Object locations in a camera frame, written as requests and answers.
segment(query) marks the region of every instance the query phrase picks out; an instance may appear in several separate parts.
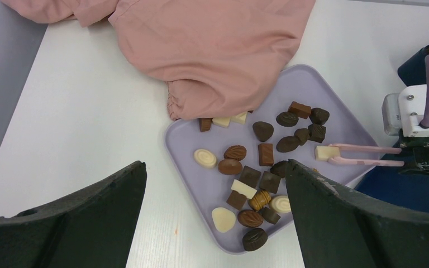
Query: square chocolate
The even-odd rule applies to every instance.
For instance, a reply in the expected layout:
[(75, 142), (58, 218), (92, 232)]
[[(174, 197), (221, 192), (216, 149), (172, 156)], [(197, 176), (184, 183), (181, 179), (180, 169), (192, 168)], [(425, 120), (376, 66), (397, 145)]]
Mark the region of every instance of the square chocolate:
[(247, 197), (245, 197), (243, 194), (240, 194), (236, 191), (231, 191), (231, 194), (228, 197), (228, 200), (226, 200), (226, 203), (237, 210), (242, 210), (246, 200)]
[(326, 135), (326, 127), (317, 124), (311, 124), (308, 126), (308, 130), (310, 131), (309, 140), (315, 141), (318, 143), (322, 143), (325, 140)]
[(260, 179), (259, 188), (264, 189), (267, 192), (276, 194), (279, 189), (281, 177), (274, 175), (268, 171), (264, 171), (262, 179)]
[(312, 113), (312, 107), (303, 105), (298, 102), (292, 102), (290, 105), (289, 112), (296, 113), (298, 117), (301, 117), (303, 119), (307, 119), (310, 114)]
[(241, 176), (239, 176), (239, 181), (252, 188), (256, 188), (256, 186), (258, 185), (260, 174), (260, 171), (248, 166), (244, 166)]

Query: white oval chocolate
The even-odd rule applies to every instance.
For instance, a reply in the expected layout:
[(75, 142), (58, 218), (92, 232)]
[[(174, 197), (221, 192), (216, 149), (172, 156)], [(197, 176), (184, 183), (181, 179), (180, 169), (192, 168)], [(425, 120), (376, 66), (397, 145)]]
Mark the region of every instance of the white oval chocolate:
[(202, 167), (207, 169), (212, 169), (217, 164), (216, 156), (206, 150), (206, 149), (198, 149), (193, 154), (193, 157), (195, 158), (195, 161)]
[(290, 208), (290, 201), (286, 195), (277, 195), (276, 197), (272, 197), (269, 206), (279, 214), (286, 214), (292, 211)]
[(216, 230), (221, 233), (231, 230), (236, 223), (236, 215), (232, 211), (222, 207), (213, 209), (211, 217), (213, 217)]

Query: oval chocolate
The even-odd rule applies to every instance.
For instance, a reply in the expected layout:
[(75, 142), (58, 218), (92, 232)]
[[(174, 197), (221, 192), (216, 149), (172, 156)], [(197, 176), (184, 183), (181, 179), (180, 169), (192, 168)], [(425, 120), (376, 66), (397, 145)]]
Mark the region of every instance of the oval chocolate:
[(293, 127), (298, 123), (298, 115), (292, 112), (282, 112), (275, 119), (279, 125), (284, 127)]
[(236, 175), (241, 173), (242, 164), (235, 159), (224, 159), (218, 164), (218, 170), (225, 175)]
[(279, 152), (291, 152), (295, 150), (300, 144), (297, 137), (287, 136), (280, 139), (275, 147)]
[(246, 157), (247, 150), (244, 146), (235, 145), (231, 146), (226, 150), (224, 154), (225, 159), (235, 159), (237, 161), (241, 161)]
[(258, 250), (266, 242), (267, 233), (261, 228), (252, 229), (242, 237), (242, 246), (245, 251)]
[(264, 222), (264, 218), (259, 213), (249, 209), (241, 211), (237, 215), (237, 220), (246, 227), (259, 227)]

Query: rectangular chocolate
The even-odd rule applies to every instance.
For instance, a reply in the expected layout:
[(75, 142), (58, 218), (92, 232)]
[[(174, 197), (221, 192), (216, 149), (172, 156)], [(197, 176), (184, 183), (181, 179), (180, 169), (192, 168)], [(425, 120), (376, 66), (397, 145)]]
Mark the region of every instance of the rectangular chocolate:
[(237, 210), (242, 210), (246, 200), (247, 197), (245, 197), (243, 194), (240, 194), (236, 191), (231, 191), (231, 194), (228, 197), (228, 200), (226, 200), (226, 203)]
[(258, 146), (259, 150), (259, 166), (274, 165), (274, 149), (272, 143), (261, 143)]
[(281, 177), (274, 175), (268, 171), (264, 171), (262, 179), (260, 179), (259, 188), (267, 192), (276, 194), (279, 189)]
[(258, 185), (260, 174), (260, 171), (248, 166), (244, 166), (241, 176), (239, 177), (239, 181), (252, 188), (256, 188), (256, 186)]

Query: milk chocolate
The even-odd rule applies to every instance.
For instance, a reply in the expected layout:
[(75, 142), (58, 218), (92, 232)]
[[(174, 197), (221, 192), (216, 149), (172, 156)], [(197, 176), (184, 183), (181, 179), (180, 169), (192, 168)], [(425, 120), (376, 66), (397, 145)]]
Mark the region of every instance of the milk chocolate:
[(330, 118), (330, 113), (322, 108), (313, 108), (312, 114), (310, 114), (310, 120), (312, 123), (317, 125), (324, 125)]
[(267, 242), (267, 237), (267, 233), (263, 229), (252, 229), (242, 237), (242, 246), (245, 251), (258, 250)]
[(322, 143), (325, 139), (326, 127), (317, 124), (311, 124), (308, 126), (308, 130), (310, 132), (309, 140)]
[(264, 207), (260, 214), (268, 223), (276, 224), (280, 220), (280, 215), (268, 207)]
[(282, 112), (275, 120), (283, 127), (293, 127), (298, 123), (298, 115), (291, 112)]
[(264, 142), (270, 139), (272, 137), (272, 134), (274, 134), (274, 127), (266, 122), (255, 122), (252, 125), (252, 129), (254, 130), (254, 134), (258, 138), (259, 141)]
[(303, 105), (298, 102), (292, 102), (290, 105), (289, 112), (296, 113), (298, 117), (301, 117), (303, 119), (307, 119), (310, 114), (312, 113), (312, 107)]
[(273, 194), (277, 193), (279, 189), (281, 177), (274, 175), (268, 171), (264, 171), (262, 174), (262, 178), (260, 179), (259, 188), (264, 189), (267, 192), (271, 192)]
[(200, 132), (205, 132), (211, 129), (212, 118), (200, 118), (198, 119), (200, 125)]
[(274, 149), (272, 143), (261, 143), (258, 145), (259, 166), (274, 165)]
[(257, 171), (251, 167), (244, 166), (241, 176), (239, 176), (239, 181), (252, 187), (256, 188), (260, 178), (261, 172)]
[(226, 200), (226, 203), (237, 210), (242, 210), (246, 200), (247, 197), (245, 197), (243, 194), (240, 194), (236, 191), (231, 191), (231, 194), (228, 197), (228, 200)]

